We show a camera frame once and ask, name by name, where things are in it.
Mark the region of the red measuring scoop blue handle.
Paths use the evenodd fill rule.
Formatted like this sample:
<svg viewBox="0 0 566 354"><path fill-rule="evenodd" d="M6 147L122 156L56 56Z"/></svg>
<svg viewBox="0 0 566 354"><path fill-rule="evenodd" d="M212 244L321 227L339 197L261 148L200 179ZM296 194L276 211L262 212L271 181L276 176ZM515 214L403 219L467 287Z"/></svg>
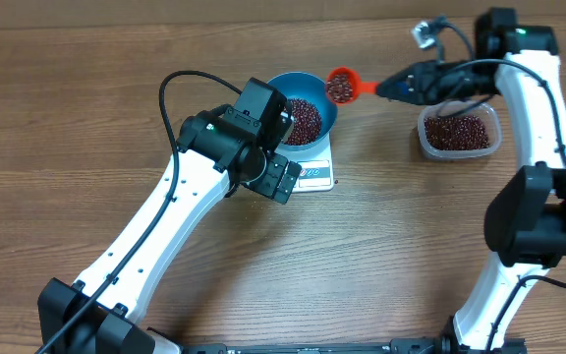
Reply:
<svg viewBox="0 0 566 354"><path fill-rule="evenodd" d="M334 69L326 80L327 97L343 105L356 101L361 94L375 94L378 82L364 82L357 71L348 67Z"/></svg>

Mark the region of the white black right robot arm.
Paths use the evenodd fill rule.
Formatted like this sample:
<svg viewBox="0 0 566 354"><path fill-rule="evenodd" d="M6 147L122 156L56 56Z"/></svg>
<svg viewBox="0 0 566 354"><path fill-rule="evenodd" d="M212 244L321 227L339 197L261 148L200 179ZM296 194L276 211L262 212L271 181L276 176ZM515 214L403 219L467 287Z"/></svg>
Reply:
<svg viewBox="0 0 566 354"><path fill-rule="evenodd" d="M435 342L438 353L522 353L505 331L530 290L566 257L566 106L550 27L524 26L511 8L475 23L471 59L413 64L379 83L378 96L432 106L474 95L504 100L517 171L488 206L487 263L465 305Z"/></svg>

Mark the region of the red beans in bowl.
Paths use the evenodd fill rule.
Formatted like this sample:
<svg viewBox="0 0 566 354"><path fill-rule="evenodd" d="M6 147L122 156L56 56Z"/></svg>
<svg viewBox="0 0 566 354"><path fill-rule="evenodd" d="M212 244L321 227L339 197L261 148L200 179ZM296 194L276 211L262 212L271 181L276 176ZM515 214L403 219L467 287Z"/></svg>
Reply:
<svg viewBox="0 0 566 354"><path fill-rule="evenodd" d="M292 98L290 103L294 127L285 144L303 146L315 142L322 129L322 117L317 107L301 98Z"/></svg>

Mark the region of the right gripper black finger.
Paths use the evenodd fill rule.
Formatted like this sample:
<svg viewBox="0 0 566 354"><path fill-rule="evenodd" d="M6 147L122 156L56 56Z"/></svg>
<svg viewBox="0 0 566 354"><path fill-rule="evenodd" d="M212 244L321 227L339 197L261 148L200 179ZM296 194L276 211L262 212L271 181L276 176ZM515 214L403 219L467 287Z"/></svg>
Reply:
<svg viewBox="0 0 566 354"><path fill-rule="evenodd" d="M381 81L377 85L377 89L414 89L416 87L416 70L413 66L409 66L387 79Z"/></svg>
<svg viewBox="0 0 566 354"><path fill-rule="evenodd" d="M419 103L418 94L415 91L410 91L408 88L377 87L375 89L375 94L392 101L398 101L408 104Z"/></svg>

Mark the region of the white digital kitchen scale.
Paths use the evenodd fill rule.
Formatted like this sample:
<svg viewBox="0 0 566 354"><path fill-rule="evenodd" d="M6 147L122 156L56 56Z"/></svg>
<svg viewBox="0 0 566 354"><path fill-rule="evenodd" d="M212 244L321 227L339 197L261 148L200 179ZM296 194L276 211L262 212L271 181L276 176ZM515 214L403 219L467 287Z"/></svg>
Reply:
<svg viewBox="0 0 566 354"><path fill-rule="evenodd" d="M328 135L304 146L280 145L276 152L302 167L293 193L325 192L333 189L335 178Z"/></svg>

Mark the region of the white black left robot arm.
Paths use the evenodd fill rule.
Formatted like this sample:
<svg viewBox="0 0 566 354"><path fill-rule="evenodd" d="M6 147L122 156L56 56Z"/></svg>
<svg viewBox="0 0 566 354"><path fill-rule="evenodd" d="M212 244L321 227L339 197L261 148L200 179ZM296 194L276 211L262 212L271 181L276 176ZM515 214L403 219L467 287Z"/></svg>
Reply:
<svg viewBox="0 0 566 354"><path fill-rule="evenodd" d="M169 132L169 163L126 228L72 284L53 278L39 294L39 352L182 352L140 327L156 287L198 223L239 187L288 202L301 167L276 149L293 125L288 98L251 78L235 103Z"/></svg>

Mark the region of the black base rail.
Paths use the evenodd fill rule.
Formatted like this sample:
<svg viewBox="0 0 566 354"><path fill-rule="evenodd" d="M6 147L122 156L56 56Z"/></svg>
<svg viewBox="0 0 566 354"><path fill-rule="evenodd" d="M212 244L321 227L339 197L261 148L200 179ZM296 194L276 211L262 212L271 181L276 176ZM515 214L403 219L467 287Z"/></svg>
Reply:
<svg viewBox="0 0 566 354"><path fill-rule="evenodd" d="M484 353L484 350L458 346L448 336L436 338L395 338L384 343L293 344L227 346L225 344L189 345L185 354L451 354Z"/></svg>

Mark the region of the clear container of red beans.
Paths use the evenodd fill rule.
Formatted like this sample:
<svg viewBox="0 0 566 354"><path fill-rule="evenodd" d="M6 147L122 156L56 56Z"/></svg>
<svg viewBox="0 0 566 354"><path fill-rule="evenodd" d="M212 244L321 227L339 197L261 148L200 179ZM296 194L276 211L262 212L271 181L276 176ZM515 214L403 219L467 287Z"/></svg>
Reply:
<svg viewBox="0 0 566 354"><path fill-rule="evenodd" d="M495 110L470 100L425 107L417 131L422 154L431 160L485 157L497 151L503 137Z"/></svg>

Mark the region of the teal plastic bowl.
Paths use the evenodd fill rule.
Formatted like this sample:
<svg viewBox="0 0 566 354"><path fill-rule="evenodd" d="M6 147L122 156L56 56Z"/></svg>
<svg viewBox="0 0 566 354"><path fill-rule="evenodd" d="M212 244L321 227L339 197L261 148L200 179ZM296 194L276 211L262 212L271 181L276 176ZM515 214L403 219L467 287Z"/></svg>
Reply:
<svg viewBox="0 0 566 354"><path fill-rule="evenodd" d="M277 75L267 82L278 89L289 100L301 98L313 103L322 117L321 137L328 135L335 126L338 108L326 95L326 83L321 78L304 72L287 72Z"/></svg>

